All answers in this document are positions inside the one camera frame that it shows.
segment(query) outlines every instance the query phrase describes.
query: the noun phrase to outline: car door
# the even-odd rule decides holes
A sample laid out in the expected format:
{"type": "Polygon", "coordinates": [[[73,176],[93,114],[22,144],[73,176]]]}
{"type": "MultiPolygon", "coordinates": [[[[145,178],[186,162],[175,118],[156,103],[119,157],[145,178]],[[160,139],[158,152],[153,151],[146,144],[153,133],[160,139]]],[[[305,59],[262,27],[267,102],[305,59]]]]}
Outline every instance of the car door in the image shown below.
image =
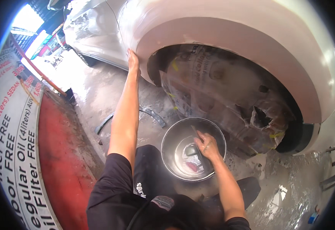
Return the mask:
{"type": "Polygon", "coordinates": [[[69,3],[64,22],[66,42],[80,54],[128,69],[127,51],[114,12],[105,0],[69,3]]]}

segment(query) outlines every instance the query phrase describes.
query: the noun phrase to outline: silver car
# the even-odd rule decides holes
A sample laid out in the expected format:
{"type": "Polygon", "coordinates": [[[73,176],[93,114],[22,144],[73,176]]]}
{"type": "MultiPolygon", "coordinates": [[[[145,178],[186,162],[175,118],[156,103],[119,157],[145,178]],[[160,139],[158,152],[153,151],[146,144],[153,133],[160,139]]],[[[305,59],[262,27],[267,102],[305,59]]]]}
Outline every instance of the silver car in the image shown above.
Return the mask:
{"type": "Polygon", "coordinates": [[[335,145],[335,44],[307,1],[74,0],[64,16],[66,43],[88,66],[127,70],[133,49],[141,76],[164,87],[181,117],[216,121],[244,152],[335,145]],[[270,97],[276,104],[264,105],[270,97]]]}

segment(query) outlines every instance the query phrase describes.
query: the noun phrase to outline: banner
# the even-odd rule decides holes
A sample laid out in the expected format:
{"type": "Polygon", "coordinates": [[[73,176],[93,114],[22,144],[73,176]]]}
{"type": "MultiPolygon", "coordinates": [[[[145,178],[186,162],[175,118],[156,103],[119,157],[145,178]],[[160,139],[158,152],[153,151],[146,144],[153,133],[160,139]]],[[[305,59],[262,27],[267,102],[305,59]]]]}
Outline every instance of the banner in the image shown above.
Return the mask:
{"type": "Polygon", "coordinates": [[[38,155],[44,86],[13,51],[7,39],[0,53],[0,182],[27,229],[58,230],[38,155]]]}

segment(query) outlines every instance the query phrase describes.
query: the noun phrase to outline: white car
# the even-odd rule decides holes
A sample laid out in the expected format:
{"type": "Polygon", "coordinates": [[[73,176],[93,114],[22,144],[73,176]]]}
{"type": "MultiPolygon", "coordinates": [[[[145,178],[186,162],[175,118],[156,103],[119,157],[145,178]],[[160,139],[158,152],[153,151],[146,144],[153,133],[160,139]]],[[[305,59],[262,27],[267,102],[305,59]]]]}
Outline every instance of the white car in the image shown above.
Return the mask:
{"type": "Polygon", "coordinates": [[[78,0],[64,16],[66,43],[87,65],[100,60],[127,70],[131,48],[142,77],[156,86],[181,44],[244,57],[295,102],[288,106],[296,118],[277,151],[299,155],[335,145],[335,44],[307,1],[78,0]]]}

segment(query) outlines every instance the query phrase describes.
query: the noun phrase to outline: car body panel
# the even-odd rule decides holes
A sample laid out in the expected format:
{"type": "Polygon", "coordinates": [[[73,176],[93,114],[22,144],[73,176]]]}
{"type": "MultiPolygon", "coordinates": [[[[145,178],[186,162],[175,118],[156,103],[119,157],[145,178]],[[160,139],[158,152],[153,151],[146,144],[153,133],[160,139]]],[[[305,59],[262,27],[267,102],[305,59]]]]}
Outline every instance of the car body panel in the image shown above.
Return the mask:
{"type": "Polygon", "coordinates": [[[320,132],[316,135],[314,131],[309,145],[299,154],[335,140],[334,129],[327,133],[322,128],[323,122],[325,126],[335,123],[335,44],[309,2],[90,2],[92,9],[82,12],[88,13],[89,21],[97,25],[91,29],[89,38],[71,38],[71,33],[65,32],[67,43],[85,55],[127,69],[125,52],[131,48],[139,57],[142,77],[153,84],[147,62],[163,47],[205,44],[232,51],[275,76],[294,97],[304,123],[315,124],[314,130],[321,126],[320,132]],[[100,20],[101,14],[107,14],[103,16],[105,19],[100,20]]]}
{"type": "Polygon", "coordinates": [[[89,0],[79,4],[64,23],[67,43],[79,53],[108,60],[117,66],[127,66],[127,51],[108,3],[89,0]]]}

